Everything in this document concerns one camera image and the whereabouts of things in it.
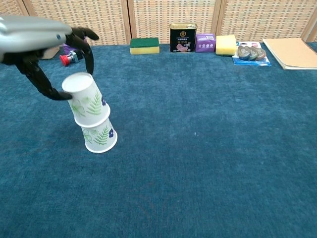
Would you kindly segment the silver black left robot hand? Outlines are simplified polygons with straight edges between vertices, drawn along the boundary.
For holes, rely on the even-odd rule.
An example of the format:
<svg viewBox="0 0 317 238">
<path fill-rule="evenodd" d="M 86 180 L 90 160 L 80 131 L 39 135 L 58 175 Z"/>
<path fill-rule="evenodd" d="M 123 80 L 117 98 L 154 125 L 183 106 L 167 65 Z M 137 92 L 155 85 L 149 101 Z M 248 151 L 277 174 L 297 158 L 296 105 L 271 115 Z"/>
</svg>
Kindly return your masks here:
<svg viewBox="0 0 317 238">
<path fill-rule="evenodd" d="M 46 50 L 67 44 L 81 50 L 86 71 L 94 71 L 91 47 L 85 42 L 88 37 L 99 36 L 88 27 L 72 27 L 58 20 L 26 15 L 2 15 L 0 17 L 0 62 L 15 65 L 37 90 L 55 101 L 72 99 L 69 93 L 57 91 L 38 65 Z"/>
</svg>

